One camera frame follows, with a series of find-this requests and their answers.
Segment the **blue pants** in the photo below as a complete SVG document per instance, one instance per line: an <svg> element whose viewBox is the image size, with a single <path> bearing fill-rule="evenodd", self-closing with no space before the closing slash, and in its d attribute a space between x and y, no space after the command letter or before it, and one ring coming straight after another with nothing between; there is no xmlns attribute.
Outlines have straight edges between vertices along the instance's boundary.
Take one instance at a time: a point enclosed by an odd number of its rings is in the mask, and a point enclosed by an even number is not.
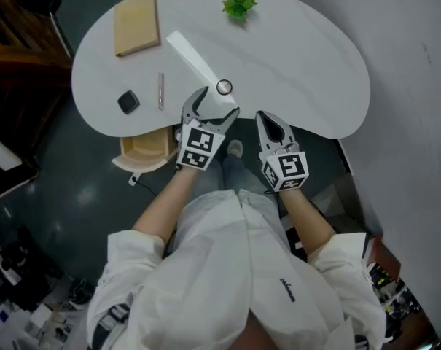
<svg viewBox="0 0 441 350"><path fill-rule="evenodd" d="M228 155L222 166L218 160L212 160L207 170L199 174L192 189L190 201L209 192L230 189L235 190L236 193L240 189L244 189L258 195L264 195L277 206L274 194L264 194L270 188L266 188L256 175L244 167L243 160L235 155Z"/></svg>

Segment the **white table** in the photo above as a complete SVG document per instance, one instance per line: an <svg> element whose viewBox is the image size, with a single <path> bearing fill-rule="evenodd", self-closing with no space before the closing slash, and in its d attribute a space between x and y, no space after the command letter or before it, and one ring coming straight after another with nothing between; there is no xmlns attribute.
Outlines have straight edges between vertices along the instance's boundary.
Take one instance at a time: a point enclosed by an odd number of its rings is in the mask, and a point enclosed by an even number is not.
<svg viewBox="0 0 441 350"><path fill-rule="evenodd" d="M232 82L241 118L266 110L330 139L361 125L369 106L369 77L341 30L298 0L256 0L241 26L222 11L221 1L157 0L161 45L123 58L114 55L113 9L105 13L74 60L73 95L86 122L110 136L179 123L187 97L209 85L167 42L179 31L218 78ZM159 72L165 74L163 111L157 108ZM128 89L141 105L125 115L117 99Z"/></svg>

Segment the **gray floor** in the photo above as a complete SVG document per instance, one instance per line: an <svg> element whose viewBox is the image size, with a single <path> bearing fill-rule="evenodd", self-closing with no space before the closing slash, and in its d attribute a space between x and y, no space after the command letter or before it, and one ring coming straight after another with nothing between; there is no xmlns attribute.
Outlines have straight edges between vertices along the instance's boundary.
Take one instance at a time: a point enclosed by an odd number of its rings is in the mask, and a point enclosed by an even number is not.
<svg viewBox="0 0 441 350"><path fill-rule="evenodd" d="M119 1L63 0L57 16L74 51L89 27ZM294 132L311 172L303 190L312 196L344 172L343 164L333 141L298 128ZM237 120L227 139L254 136L243 139L244 159L259 173L256 135L252 120ZM0 200L0 231L9 238L17 223L26 225L66 272L95 282L105 263L107 235L130 228L153 199L143 187L128 185L130 174L112 164L119 152L118 139L94 131L70 98L37 155L40 177ZM172 176L173 163L140 181L157 193Z"/></svg>

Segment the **notebook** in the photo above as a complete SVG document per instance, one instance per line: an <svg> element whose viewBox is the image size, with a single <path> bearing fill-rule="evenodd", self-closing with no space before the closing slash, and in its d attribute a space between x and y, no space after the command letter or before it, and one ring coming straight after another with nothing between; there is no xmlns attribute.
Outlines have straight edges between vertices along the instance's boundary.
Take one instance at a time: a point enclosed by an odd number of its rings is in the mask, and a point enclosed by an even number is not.
<svg viewBox="0 0 441 350"><path fill-rule="evenodd" d="M160 43L155 0L124 0L114 7L115 55L129 55Z"/></svg>

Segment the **white shirt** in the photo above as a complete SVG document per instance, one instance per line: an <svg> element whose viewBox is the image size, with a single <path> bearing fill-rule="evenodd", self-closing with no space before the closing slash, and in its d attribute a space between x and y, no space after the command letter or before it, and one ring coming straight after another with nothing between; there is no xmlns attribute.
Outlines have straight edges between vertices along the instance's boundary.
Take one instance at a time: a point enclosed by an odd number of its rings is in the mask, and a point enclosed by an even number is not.
<svg viewBox="0 0 441 350"><path fill-rule="evenodd" d="M108 263L87 317L87 340L107 310L131 307L112 350L228 349L249 310L280 349L380 349L386 317L359 255L336 235L308 257L289 251L275 205L241 190L211 192L182 212L175 252L157 236L109 236Z"/></svg>

